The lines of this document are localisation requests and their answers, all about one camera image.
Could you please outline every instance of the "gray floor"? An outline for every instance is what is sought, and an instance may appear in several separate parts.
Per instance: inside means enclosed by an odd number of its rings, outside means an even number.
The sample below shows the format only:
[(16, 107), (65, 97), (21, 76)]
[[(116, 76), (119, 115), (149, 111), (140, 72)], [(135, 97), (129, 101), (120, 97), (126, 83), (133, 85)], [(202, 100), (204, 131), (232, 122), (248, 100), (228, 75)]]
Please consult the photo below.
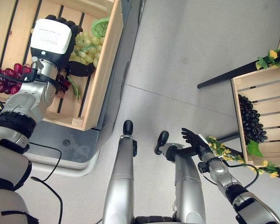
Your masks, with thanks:
[[(230, 83), (201, 90), (196, 85), (254, 61), (275, 49), (279, 40), (280, 0), (147, 0), (114, 132), (101, 149), (96, 169), (78, 179), (53, 175), (49, 180), (63, 198), (63, 223), (92, 224), (102, 217), (126, 119), (134, 122), (138, 141), (135, 215), (171, 216), (175, 167), (153, 153), (160, 131), (168, 130), (169, 140), (179, 143), (181, 127), (218, 137), (237, 131)], [(238, 140), (230, 144), (240, 147)], [(248, 168), (231, 172), (243, 183), (254, 175)], [(237, 223), (217, 188), (202, 182), (207, 223)], [(280, 216), (279, 178), (263, 174), (250, 190)], [(57, 223), (59, 202), (45, 187), (28, 180), (19, 193), (40, 223)]]

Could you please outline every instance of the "artificial vine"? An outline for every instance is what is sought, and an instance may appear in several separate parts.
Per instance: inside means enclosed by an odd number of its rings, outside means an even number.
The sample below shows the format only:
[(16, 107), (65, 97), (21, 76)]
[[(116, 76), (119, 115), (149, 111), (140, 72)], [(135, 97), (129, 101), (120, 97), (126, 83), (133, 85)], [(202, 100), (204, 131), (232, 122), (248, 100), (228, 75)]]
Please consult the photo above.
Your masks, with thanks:
[[(232, 156), (230, 155), (231, 151), (227, 149), (224, 143), (219, 143), (214, 136), (209, 136), (206, 138), (209, 143), (211, 150), (215, 156), (222, 156), (226, 161), (237, 161), (239, 163), (245, 163), (244, 159), (240, 155)], [(271, 178), (279, 176), (280, 167), (273, 164), (268, 160), (263, 160), (261, 166), (258, 168), (259, 174), (267, 172)]]

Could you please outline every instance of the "grape bunch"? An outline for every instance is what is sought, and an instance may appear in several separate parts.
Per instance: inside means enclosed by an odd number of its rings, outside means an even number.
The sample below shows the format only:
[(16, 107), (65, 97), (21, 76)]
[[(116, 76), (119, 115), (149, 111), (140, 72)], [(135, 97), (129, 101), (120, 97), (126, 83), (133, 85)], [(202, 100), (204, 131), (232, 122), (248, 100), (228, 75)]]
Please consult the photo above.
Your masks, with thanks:
[[(14, 69), (7, 68), (2, 70), (0, 68), (0, 74), (16, 79), (21, 79), (23, 73), (31, 73), (31, 71), (30, 67), (22, 66), (19, 63), (14, 64)], [(13, 82), (7, 78), (0, 77), (0, 93), (15, 94), (20, 90), (21, 86), (22, 83), (20, 82)]]
[(239, 106), (243, 121), (246, 145), (253, 140), (257, 143), (267, 140), (266, 131), (263, 130), (263, 124), (259, 123), (260, 114), (253, 110), (253, 104), (247, 97), (238, 95)]
[(93, 63), (94, 67), (97, 67), (103, 43), (104, 37), (100, 39), (96, 36), (90, 37), (88, 32), (78, 34), (74, 51), (70, 55), (70, 61), (85, 65)]

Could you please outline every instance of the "robot finger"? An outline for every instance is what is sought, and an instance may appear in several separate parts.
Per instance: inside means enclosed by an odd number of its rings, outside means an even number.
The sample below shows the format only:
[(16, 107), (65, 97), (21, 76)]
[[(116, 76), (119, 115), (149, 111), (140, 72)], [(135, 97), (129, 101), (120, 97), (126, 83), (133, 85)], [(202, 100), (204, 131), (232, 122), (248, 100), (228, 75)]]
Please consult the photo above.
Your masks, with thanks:
[(58, 19), (56, 19), (57, 22), (61, 22), (61, 23), (65, 23), (66, 19), (63, 17), (59, 17)]
[(48, 16), (46, 17), (46, 19), (47, 19), (47, 20), (55, 20), (55, 19), (56, 19), (56, 16), (54, 16), (54, 15), (48, 15)]

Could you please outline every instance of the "robotic hand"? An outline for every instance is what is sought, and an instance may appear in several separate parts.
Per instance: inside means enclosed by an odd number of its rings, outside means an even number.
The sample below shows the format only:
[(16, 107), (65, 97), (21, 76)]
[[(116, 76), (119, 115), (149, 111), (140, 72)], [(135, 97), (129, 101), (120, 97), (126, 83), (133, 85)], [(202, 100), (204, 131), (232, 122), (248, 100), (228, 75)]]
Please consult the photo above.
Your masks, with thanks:
[(31, 172), (22, 155), (29, 138), (52, 104), (59, 70), (68, 64), (80, 26), (49, 15), (36, 22), (31, 38), (32, 73), (24, 74), (21, 90), (9, 97), (0, 114), (0, 224), (36, 224), (23, 199), (14, 191)]
[(191, 147), (183, 150), (175, 150), (174, 148), (168, 150), (168, 157), (171, 158), (171, 154), (183, 156), (198, 154), (199, 159), (202, 161), (198, 164), (199, 171), (201, 173), (210, 173), (212, 180), (217, 184), (221, 193), (228, 199), (236, 211), (236, 220), (239, 224), (280, 224), (277, 214), (253, 193), (243, 187), (229, 173), (228, 167), (221, 159), (214, 156), (208, 142), (202, 135), (196, 135), (186, 128), (182, 129), (182, 135), (186, 142), (191, 144)]

